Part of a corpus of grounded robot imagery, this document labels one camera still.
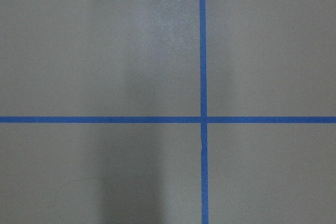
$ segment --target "gray panel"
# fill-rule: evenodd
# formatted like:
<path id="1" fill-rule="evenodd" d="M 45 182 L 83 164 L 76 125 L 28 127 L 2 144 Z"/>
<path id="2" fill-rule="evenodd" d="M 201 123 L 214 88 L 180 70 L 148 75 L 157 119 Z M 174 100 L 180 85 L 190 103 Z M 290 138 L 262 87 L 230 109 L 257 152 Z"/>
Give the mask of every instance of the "gray panel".
<path id="1" fill-rule="evenodd" d="M 2 124 L 1 223 L 201 223 L 199 125 Z"/>
<path id="2" fill-rule="evenodd" d="M 210 223 L 336 222 L 336 127 L 209 125 Z"/>
<path id="3" fill-rule="evenodd" d="M 198 0 L 1 0 L 2 115 L 198 115 Z"/>
<path id="4" fill-rule="evenodd" d="M 335 115 L 335 0 L 207 0 L 210 115 Z"/>

